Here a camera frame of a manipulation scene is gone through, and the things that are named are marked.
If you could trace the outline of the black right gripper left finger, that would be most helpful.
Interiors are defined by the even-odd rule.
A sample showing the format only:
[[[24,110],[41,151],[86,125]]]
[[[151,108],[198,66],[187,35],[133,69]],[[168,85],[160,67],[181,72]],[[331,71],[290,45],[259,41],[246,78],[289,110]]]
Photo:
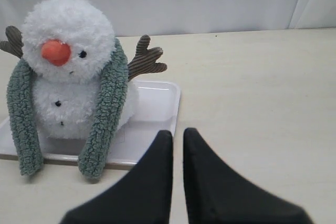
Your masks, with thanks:
[[[173,138],[161,130],[124,177],[68,211],[61,223],[169,223],[172,188]]]

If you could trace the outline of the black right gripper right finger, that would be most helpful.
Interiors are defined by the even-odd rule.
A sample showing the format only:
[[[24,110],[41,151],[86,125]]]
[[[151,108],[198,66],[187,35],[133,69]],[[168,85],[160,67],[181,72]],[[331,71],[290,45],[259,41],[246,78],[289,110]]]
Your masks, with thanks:
[[[234,171],[196,128],[183,133],[183,178],[189,223],[312,223],[302,207]]]

